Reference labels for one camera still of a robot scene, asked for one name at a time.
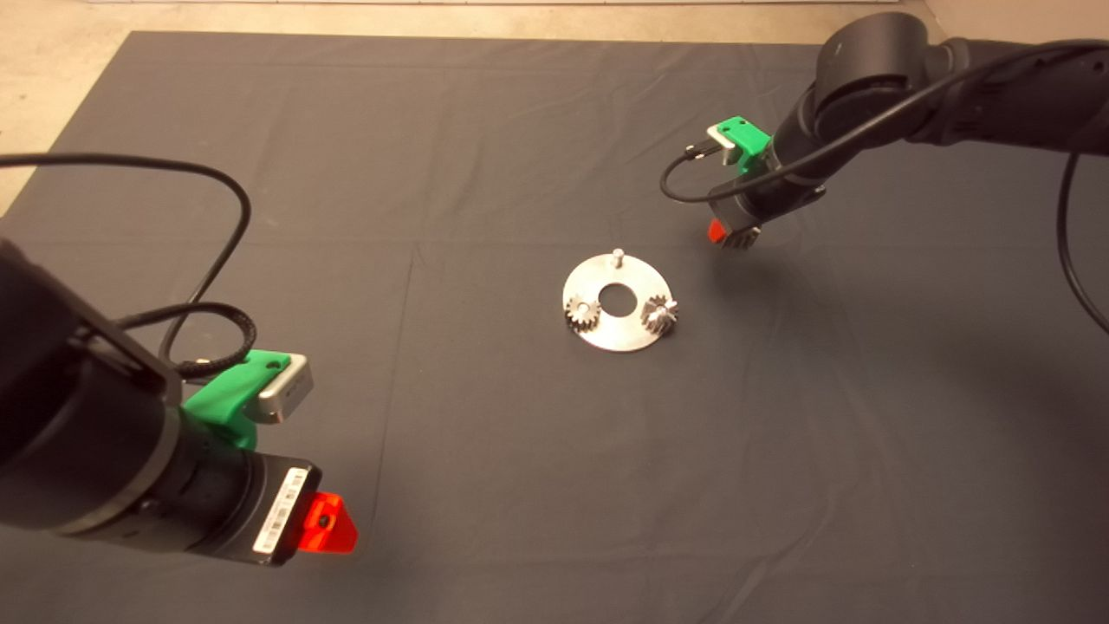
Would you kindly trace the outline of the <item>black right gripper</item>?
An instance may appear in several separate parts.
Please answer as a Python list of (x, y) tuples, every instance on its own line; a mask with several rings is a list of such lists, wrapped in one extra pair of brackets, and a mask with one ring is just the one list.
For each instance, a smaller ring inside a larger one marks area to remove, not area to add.
[(788, 175), (728, 198), (710, 201), (713, 218), (708, 225), (708, 241), (722, 245), (728, 237), (757, 237), (769, 221), (820, 200), (824, 192), (823, 181)]

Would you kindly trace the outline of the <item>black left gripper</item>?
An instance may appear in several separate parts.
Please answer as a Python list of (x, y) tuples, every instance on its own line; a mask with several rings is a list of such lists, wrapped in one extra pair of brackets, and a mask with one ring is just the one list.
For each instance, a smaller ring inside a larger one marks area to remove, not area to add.
[(344, 556), (358, 530), (321, 466), (240, 449), (183, 419), (179, 449), (139, 501), (139, 549), (282, 566), (297, 550)]

